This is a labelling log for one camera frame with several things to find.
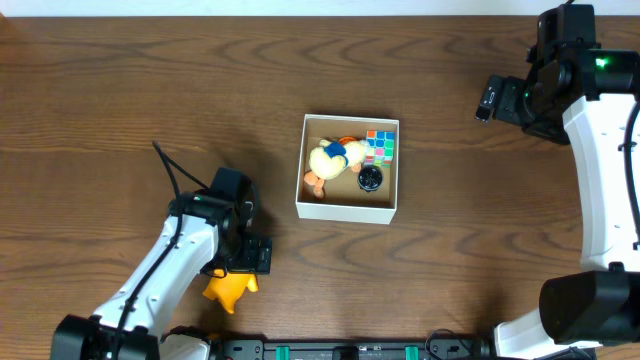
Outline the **black round spinner toy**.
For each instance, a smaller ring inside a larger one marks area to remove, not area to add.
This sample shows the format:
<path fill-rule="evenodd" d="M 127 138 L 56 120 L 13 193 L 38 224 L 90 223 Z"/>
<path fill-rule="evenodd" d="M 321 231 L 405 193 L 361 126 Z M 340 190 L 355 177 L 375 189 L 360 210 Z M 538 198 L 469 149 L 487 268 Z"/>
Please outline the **black round spinner toy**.
<path fill-rule="evenodd" d="M 366 165 L 358 173 L 357 183 L 361 190 L 369 193 L 377 191 L 383 183 L 382 170 L 375 165 Z"/>

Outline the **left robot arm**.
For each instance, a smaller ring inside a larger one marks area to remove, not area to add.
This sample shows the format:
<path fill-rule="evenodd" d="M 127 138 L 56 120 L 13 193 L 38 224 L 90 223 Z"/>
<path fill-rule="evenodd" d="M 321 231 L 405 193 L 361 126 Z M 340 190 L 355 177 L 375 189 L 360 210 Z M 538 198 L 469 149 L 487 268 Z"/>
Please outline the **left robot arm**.
<path fill-rule="evenodd" d="M 250 232 L 258 195 L 250 178 L 217 170 L 210 186 L 180 194 L 158 240 L 130 278 L 88 318 L 56 328 L 54 359 L 221 359 L 222 345 L 190 328 L 166 329 L 191 282 L 208 275 L 206 297 L 227 312 L 271 270 L 269 238 Z"/>

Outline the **colourful puzzle cube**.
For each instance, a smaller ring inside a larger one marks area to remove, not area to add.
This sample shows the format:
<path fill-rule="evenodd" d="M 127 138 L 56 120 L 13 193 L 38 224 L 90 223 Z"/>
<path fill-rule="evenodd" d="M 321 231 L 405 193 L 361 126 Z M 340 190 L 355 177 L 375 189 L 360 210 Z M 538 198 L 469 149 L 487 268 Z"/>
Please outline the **colourful puzzle cube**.
<path fill-rule="evenodd" d="M 364 164 L 390 168 L 395 154 L 395 140 L 393 131 L 369 130 L 366 133 L 369 148 Z"/>

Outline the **orange rubber penguin toy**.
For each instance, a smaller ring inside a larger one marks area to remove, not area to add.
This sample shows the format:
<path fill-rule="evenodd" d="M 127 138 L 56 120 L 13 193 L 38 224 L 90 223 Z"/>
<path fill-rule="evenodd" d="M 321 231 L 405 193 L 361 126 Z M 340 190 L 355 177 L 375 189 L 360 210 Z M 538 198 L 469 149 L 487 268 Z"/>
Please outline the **orange rubber penguin toy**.
<path fill-rule="evenodd" d="M 227 313 L 234 314 L 236 302 L 246 290 L 252 293 L 259 290 L 255 274 L 225 273 L 222 269 L 216 269 L 203 295 L 217 301 Z"/>

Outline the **plush yellow duck toy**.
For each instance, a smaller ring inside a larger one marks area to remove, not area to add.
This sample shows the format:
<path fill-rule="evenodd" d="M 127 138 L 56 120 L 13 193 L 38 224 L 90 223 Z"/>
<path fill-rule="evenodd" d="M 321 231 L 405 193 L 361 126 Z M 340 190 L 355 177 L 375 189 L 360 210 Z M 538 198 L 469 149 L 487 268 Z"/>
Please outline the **plush yellow duck toy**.
<path fill-rule="evenodd" d="M 309 170 L 304 175 L 304 182 L 312 187 L 316 198 L 325 196 L 324 185 L 341 175 L 346 169 L 359 172 L 369 145 L 366 140 L 357 139 L 342 146 L 338 141 L 321 139 L 313 148 L 308 158 Z"/>

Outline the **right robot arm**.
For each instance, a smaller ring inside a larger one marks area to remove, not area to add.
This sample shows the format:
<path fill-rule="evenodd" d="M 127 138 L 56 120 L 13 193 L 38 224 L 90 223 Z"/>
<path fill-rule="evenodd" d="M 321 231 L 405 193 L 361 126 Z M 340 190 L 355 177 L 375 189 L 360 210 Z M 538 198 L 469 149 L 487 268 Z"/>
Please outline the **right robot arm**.
<path fill-rule="evenodd" d="M 535 310 L 494 327 L 479 355 L 590 359 L 639 339 L 639 56 L 604 49 L 589 4 L 542 13 L 525 78 L 492 76 L 476 110 L 569 146 L 582 213 L 578 273 L 546 281 Z"/>

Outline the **orange round spinner toy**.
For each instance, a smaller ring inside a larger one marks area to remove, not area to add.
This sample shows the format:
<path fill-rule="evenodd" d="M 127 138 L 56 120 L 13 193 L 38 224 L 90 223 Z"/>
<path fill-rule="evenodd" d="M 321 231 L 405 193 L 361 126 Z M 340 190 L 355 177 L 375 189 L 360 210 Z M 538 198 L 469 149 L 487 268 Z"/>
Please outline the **orange round spinner toy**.
<path fill-rule="evenodd" d="M 344 146 L 344 145 L 346 145 L 346 144 L 348 144 L 348 143 L 350 143 L 350 142 L 354 142 L 354 141 L 357 141 L 357 138 L 355 138 L 355 137 L 351 137 L 351 136 L 345 136 L 345 137 L 342 137 L 342 138 L 340 138 L 340 139 L 338 140 L 338 142 L 339 142 L 342 146 Z"/>

